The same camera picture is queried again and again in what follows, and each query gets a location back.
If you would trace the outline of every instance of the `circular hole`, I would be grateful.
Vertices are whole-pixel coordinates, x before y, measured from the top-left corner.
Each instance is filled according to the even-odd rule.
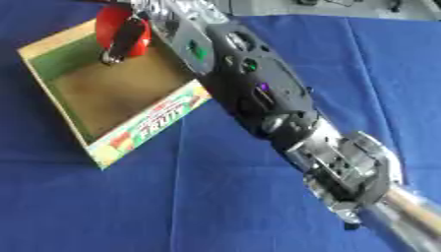
[[[260,48],[261,48],[263,51],[270,52],[270,48],[269,48],[268,46],[266,46],[266,45],[261,45]]]
[[[242,62],[242,70],[245,73],[251,73],[256,71],[258,68],[257,61],[254,59],[246,58]]]

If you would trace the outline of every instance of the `blue fabric surface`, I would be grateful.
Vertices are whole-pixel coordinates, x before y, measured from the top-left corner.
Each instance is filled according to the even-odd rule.
[[[1,251],[390,251],[369,230],[343,231],[300,174],[214,101],[106,172],[94,168],[15,50],[96,10],[0,0]],[[398,152],[410,186],[441,202],[439,24],[243,21],[344,132]]]

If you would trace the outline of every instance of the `robot forearm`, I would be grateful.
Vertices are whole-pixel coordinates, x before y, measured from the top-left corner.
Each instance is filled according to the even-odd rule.
[[[397,251],[441,251],[441,216],[403,189],[397,157],[362,132],[342,135],[316,109],[311,89],[252,31],[204,0],[109,2],[147,16],[213,98],[300,170],[347,228],[373,228]]]

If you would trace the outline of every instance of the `open box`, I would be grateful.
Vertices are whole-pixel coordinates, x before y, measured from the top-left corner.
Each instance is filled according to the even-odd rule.
[[[101,64],[95,21],[19,50],[78,141],[102,169],[208,99],[159,39],[144,56]]]

